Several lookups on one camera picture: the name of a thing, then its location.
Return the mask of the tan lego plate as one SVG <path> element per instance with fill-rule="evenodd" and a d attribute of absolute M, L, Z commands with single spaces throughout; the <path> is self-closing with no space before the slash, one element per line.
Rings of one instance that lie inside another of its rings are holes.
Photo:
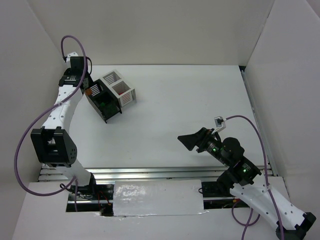
<path fill-rule="evenodd" d="M 86 94 L 87 96 L 92 95 L 92 90 L 91 90 L 90 88 L 87 88 L 87 89 L 85 90 L 85 94 Z"/>

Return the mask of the green lego plate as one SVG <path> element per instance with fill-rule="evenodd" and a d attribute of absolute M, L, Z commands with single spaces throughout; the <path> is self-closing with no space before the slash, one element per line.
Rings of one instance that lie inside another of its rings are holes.
<path fill-rule="evenodd" d="M 118 108 L 115 105 L 107 105 L 104 108 L 107 115 L 113 115 L 118 113 Z"/>

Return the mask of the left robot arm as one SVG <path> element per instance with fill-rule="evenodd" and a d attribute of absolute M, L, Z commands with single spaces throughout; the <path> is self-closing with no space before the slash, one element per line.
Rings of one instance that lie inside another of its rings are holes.
<path fill-rule="evenodd" d="M 93 80 L 84 66 L 84 58 L 76 52 L 67 56 L 66 63 L 68 68 L 58 83 L 57 107 L 51 110 L 41 128 L 31 131 L 30 137 L 39 162 L 68 180 L 76 177 L 70 191 L 89 196 L 96 193 L 96 180 L 78 161 L 78 150 L 69 132 L 76 107 Z"/>

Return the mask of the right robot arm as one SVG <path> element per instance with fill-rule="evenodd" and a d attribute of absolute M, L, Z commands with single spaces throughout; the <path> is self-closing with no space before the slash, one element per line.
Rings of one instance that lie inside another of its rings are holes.
<path fill-rule="evenodd" d="M 277 189 L 267 185 L 262 172 L 244 156 L 244 148 L 234 137 L 221 140 L 213 129 L 177 138 L 189 151 L 207 152 L 227 166 L 217 179 L 218 188 L 242 200 L 275 230 L 279 239 L 302 240 L 316 221 L 289 202 Z"/>

